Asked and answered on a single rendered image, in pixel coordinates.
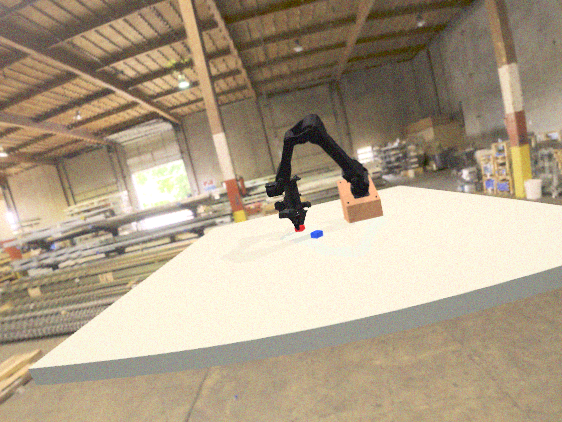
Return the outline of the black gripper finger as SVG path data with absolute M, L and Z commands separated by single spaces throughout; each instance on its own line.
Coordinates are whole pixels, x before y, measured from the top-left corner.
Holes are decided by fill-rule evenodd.
M 293 223 L 293 225 L 294 225 L 294 227 L 296 228 L 297 231 L 300 230 L 300 214 L 298 214 L 294 217 L 288 218 L 288 219 L 291 220 L 291 222 Z
M 305 221 L 307 211 L 308 210 L 297 212 L 298 214 L 300 214 L 300 225 L 304 225 L 304 221 Z

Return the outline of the blue block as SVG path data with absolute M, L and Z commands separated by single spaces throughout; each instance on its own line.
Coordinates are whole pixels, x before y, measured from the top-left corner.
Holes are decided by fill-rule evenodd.
M 324 236 L 322 230 L 316 230 L 314 232 L 311 232 L 310 234 L 311 234 L 311 238 L 317 238 L 317 239 Z

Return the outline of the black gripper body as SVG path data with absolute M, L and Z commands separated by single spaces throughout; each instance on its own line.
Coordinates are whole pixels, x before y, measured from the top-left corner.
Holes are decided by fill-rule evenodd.
M 298 215 L 297 212 L 304 211 L 304 208 L 310 208 L 311 203 L 309 201 L 301 202 L 299 192 L 285 195 L 284 200 L 287 200 L 288 208 L 279 212 L 279 219 L 291 218 Z

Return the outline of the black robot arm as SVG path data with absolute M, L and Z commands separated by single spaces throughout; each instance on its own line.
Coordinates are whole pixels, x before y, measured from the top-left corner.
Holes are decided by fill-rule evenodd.
M 308 114 L 298 121 L 284 135 L 282 158 L 277 168 L 275 182 L 266 183 L 268 197 L 275 197 L 298 192 L 297 182 L 300 177 L 291 177 L 291 158 L 295 145 L 310 142 L 319 145 L 328 156 L 341 167 L 341 176 L 350 183 L 350 192 L 354 199 L 370 196 L 368 170 L 351 159 L 327 133 L 321 119 L 316 114 Z M 370 194 L 370 195 L 369 195 Z M 355 198 L 356 197 L 356 198 Z

